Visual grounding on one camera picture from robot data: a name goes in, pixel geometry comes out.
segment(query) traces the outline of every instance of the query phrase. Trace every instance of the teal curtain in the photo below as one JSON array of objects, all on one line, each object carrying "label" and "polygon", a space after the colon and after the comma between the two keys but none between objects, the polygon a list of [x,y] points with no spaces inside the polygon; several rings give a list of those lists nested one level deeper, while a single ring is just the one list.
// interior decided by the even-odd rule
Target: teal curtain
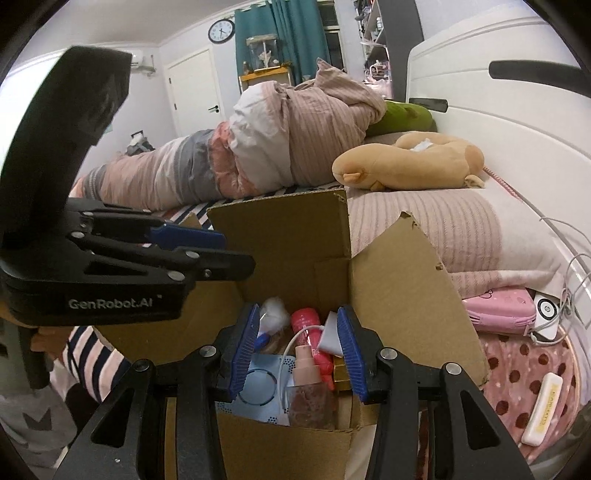
[{"label": "teal curtain", "polygon": [[236,66],[243,74],[243,63],[251,63],[246,39],[256,35],[275,34],[279,38],[281,61],[292,63],[296,84],[304,75],[316,75],[316,59],[330,62],[329,48],[316,0],[271,0],[253,4],[250,9],[236,10]]}]

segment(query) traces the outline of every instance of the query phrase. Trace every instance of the cable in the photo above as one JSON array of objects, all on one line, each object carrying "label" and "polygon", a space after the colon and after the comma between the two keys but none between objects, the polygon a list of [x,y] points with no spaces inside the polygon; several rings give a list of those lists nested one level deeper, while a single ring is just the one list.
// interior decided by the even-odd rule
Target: cable
[{"label": "cable", "polygon": [[284,398],[285,392],[281,391],[281,371],[283,370],[283,362],[285,361],[285,356],[287,355],[287,352],[289,352],[291,350],[291,348],[294,346],[295,342],[297,341],[297,338],[303,332],[307,332],[308,330],[324,330],[324,325],[310,325],[309,327],[302,328],[302,330],[297,332],[294,335],[294,337],[290,340],[290,343],[287,344],[287,346],[285,347],[285,350],[283,351],[283,355],[281,355],[281,361],[279,363],[279,371],[277,372],[277,395],[279,395],[279,402],[281,403],[281,409],[283,410],[284,413],[286,411],[285,398]]},{"label": "cable", "polygon": [[[562,220],[555,220],[555,219],[549,218],[549,217],[545,217],[544,219],[545,220],[557,221],[558,223],[563,223],[565,225],[568,225],[568,226],[572,227],[576,231],[579,231],[576,227],[572,226],[568,222],[563,222]],[[591,245],[591,241],[589,241],[589,239],[587,238],[587,236],[583,232],[581,232],[581,234],[585,237],[585,239],[587,239],[587,241]],[[581,323],[581,325],[583,325],[583,327],[585,328],[585,330],[588,330],[589,329],[589,326],[591,326],[591,319],[589,320],[589,322],[587,322],[585,324],[583,322],[583,319],[579,315],[579,311],[576,308],[573,307],[573,299],[576,297],[576,295],[579,292],[579,290],[581,289],[581,287],[583,287],[585,285],[585,282],[591,277],[591,273],[587,273],[587,275],[585,275],[583,277],[583,279],[579,282],[579,285],[577,286],[577,288],[575,288],[574,292],[571,293],[569,291],[569,289],[567,288],[569,272],[570,272],[570,269],[571,269],[571,267],[573,265],[573,262],[575,260],[580,259],[581,257],[587,257],[587,258],[590,258],[591,259],[591,255],[582,253],[582,254],[576,254],[570,260],[569,264],[566,267],[566,272],[564,273],[564,283],[563,283],[563,291],[561,293],[561,298],[560,298],[560,308],[559,308],[558,313],[556,314],[556,316],[550,322],[548,322],[548,323],[545,323],[543,325],[540,325],[539,327],[535,327],[535,328],[529,329],[528,333],[530,334],[530,338],[534,342],[534,344],[541,345],[541,346],[558,345],[560,342],[562,342],[569,335],[570,331],[572,330],[572,324],[569,325],[569,328],[564,331],[564,334],[561,337],[559,337],[558,339],[556,339],[556,340],[545,342],[543,340],[539,340],[534,335],[535,332],[539,332],[540,330],[543,330],[545,328],[548,328],[549,326],[552,326],[556,322],[560,322],[563,319],[563,313],[564,313],[565,310],[568,310],[568,315],[571,315],[574,312],[575,317],[579,320],[579,322]]]}]

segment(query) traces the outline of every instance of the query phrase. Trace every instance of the white tube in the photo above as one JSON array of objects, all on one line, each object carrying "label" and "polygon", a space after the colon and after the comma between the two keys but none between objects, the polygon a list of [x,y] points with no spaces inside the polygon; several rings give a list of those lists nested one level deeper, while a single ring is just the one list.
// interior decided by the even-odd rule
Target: white tube
[{"label": "white tube", "polygon": [[534,412],[531,414],[530,422],[523,432],[521,443],[532,447],[538,447],[542,444],[548,428],[550,428],[550,422],[554,417],[561,389],[562,377],[553,373],[544,375],[540,394],[535,402]]}]

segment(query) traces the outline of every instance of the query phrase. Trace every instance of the blue gripper pad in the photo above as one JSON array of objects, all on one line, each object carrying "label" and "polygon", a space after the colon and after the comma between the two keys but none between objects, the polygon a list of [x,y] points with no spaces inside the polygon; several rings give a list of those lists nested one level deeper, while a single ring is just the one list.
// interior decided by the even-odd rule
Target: blue gripper pad
[{"label": "blue gripper pad", "polygon": [[157,228],[152,227],[148,242],[158,245],[163,250],[174,250],[177,247],[212,248],[216,250],[226,248],[226,237],[220,232],[187,228],[173,223],[165,223]]},{"label": "blue gripper pad", "polygon": [[357,345],[347,310],[343,307],[339,308],[337,312],[336,326],[340,345],[343,349],[343,356],[345,357],[347,372],[349,372],[351,387],[355,395],[362,402],[366,402],[369,400],[369,393],[365,378],[365,362],[361,356],[359,345]]},{"label": "blue gripper pad", "polygon": [[242,329],[242,336],[232,358],[229,395],[234,400],[244,387],[248,368],[251,364],[255,340],[258,336],[261,312],[259,306],[254,304],[248,313],[248,320]]}]

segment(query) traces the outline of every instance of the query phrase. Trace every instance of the rolled comforter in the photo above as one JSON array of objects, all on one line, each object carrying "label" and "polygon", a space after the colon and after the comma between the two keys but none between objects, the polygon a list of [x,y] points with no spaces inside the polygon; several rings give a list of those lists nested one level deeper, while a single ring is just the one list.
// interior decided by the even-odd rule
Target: rolled comforter
[{"label": "rolled comforter", "polygon": [[297,87],[249,87],[215,130],[122,155],[79,179],[71,195],[167,210],[332,181],[332,162],[361,145],[385,102],[325,61],[318,68],[315,79]]}]

